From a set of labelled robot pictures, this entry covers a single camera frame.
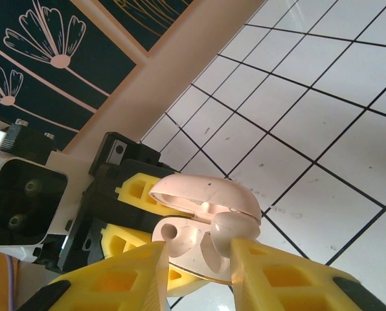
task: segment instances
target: purple cable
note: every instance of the purple cable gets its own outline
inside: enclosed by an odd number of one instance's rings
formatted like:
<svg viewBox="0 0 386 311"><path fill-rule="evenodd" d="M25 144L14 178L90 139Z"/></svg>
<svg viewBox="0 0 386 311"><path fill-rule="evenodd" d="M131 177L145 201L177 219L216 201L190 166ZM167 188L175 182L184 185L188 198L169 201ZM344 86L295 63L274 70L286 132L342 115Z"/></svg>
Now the purple cable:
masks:
<svg viewBox="0 0 386 311"><path fill-rule="evenodd" d="M14 265L11 256L6 255L7 270L9 274L9 311L14 311Z"/></svg>

